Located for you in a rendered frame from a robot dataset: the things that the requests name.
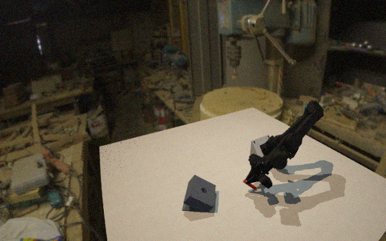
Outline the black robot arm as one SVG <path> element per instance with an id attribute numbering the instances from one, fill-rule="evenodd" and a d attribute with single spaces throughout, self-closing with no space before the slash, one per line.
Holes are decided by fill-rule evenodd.
<path id="1" fill-rule="evenodd" d="M 267 142 L 260 145 L 264 155 L 269 155 L 276 169 L 284 169 L 287 165 L 287 159 L 292 159 L 298 152 L 299 146 L 302 144 L 302 139 L 306 133 L 314 126 L 316 121 L 324 116 L 324 109 L 317 103 L 311 100 L 303 115 L 281 135 L 268 138 Z M 262 172 L 268 162 L 264 157 L 252 154 L 248 158 L 250 165 L 259 169 Z"/>

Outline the grey sloped panel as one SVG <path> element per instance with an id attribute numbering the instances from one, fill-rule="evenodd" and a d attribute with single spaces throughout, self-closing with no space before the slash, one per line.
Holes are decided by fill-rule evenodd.
<path id="1" fill-rule="evenodd" d="M 209 212 L 214 208 L 216 186 L 194 175 L 188 182 L 182 211 Z"/>

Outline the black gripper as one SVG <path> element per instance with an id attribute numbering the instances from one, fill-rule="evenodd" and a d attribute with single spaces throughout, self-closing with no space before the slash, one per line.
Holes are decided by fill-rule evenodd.
<path id="1" fill-rule="evenodd" d="M 270 177 L 266 176 L 266 174 L 269 175 L 269 171 L 272 168 L 274 168 L 274 166 L 273 166 L 271 157 L 269 155 L 268 156 L 264 155 L 264 156 L 265 156 L 264 158 L 265 162 L 266 161 L 268 162 L 265 169 L 262 172 L 260 172 L 259 169 L 256 169 L 255 167 L 251 166 L 251 170 L 245 180 L 247 180 L 246 184 L 259 181 L 261 182 L 261 185 L 264 185 L 267 189 L 269 189 L 273 184 L 272 184 L 272 181 L 270 180 Z"/>

